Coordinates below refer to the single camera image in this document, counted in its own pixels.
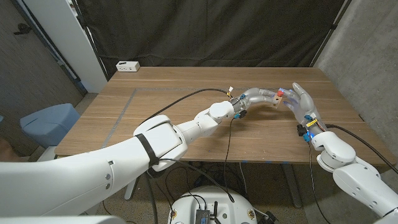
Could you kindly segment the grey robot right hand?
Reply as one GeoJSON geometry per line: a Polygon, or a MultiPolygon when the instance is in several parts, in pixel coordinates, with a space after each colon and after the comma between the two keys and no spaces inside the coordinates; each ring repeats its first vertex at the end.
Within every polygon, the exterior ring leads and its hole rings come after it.
{"type": "Polygon", "coordinates": [[[292,90],[280,88],[288,98],[283,104],[293,112],[298,123],[309,130],[310,134],[317,135],[326,131],[327,127],[322,122],[312,97],[298,83],[293,83],[292,86],[292,90]]]}

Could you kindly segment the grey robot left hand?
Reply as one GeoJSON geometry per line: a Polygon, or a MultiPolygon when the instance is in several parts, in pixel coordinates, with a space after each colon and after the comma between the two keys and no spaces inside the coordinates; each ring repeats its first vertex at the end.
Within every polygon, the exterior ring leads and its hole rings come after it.
{"type": "Polygon", "coordinates": [[[271,106],[277,107],[280,103],[280,98],[276,92],[260,88],[250,88],[236,99],[231,100],[235,113],[247,110],[251,105],[256,103],[269,103],[271,106]]]}

